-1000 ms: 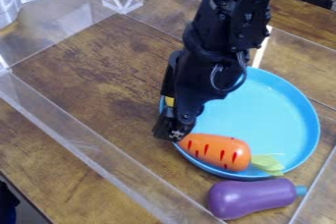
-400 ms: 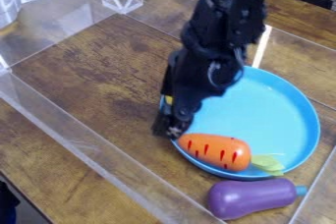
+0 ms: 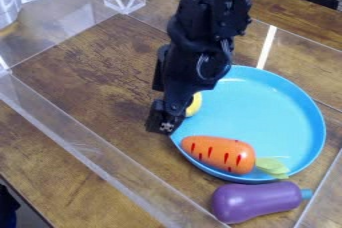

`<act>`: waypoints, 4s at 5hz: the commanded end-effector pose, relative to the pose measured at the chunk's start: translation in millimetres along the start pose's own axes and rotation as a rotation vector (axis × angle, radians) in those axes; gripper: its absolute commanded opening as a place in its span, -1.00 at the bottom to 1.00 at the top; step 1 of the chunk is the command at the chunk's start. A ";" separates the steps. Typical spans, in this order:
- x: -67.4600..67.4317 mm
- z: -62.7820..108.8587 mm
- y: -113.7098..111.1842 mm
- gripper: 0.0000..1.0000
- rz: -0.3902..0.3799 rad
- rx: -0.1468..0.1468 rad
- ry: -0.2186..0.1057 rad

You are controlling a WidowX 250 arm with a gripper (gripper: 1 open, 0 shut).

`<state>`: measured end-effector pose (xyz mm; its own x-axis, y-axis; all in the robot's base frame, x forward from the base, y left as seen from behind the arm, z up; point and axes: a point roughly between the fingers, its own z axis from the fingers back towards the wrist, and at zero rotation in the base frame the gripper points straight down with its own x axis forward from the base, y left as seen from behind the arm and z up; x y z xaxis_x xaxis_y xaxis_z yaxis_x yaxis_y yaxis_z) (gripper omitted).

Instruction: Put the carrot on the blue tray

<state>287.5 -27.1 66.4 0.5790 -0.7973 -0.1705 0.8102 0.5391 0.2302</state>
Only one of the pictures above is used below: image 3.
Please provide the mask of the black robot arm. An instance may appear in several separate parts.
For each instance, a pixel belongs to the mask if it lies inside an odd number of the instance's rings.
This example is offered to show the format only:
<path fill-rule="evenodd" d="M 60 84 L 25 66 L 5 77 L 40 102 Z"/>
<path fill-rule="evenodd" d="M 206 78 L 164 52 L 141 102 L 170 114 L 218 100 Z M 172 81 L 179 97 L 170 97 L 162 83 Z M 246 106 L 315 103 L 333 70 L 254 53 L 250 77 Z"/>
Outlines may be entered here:
<path fill-rule="evenodd" d="M 195 94 L 211 90 L 232 65 L 234 38 L 251 23 L 251 0 L 180 0 L 167 24 L 170 43 L 157 50 L 145 130 L 170 135 L 186 119 Z"/>

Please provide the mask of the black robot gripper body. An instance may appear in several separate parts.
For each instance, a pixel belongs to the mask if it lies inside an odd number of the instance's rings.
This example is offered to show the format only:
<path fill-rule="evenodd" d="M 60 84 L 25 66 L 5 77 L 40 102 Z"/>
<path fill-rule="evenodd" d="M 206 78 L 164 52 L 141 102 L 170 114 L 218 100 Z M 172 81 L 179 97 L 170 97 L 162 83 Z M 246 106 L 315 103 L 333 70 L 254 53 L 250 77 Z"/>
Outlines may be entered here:
<path fill-rule="evenodd" d="M 192 96 L 211 90 L 231 68 L 232 38 L 190 37 L 178 21 L 167 26 L 170 43 L 157 50 L 152 88 L 163 93 L 159 112 L 184 116 Z"/>

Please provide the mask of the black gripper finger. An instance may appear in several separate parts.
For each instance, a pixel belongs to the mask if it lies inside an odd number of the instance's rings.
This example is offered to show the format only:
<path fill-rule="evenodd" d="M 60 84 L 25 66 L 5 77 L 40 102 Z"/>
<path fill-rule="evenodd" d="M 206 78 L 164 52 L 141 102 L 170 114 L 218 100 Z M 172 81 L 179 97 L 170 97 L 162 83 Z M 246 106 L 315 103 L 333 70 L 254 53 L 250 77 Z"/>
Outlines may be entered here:
<path fill-rule="evenodd" d="M 184 121 L 186 104 L 187 102 L 183 100 L 168 102 L 156 99 L 149 108 L 145 130 L 148 132 L 171 135 Z"/>

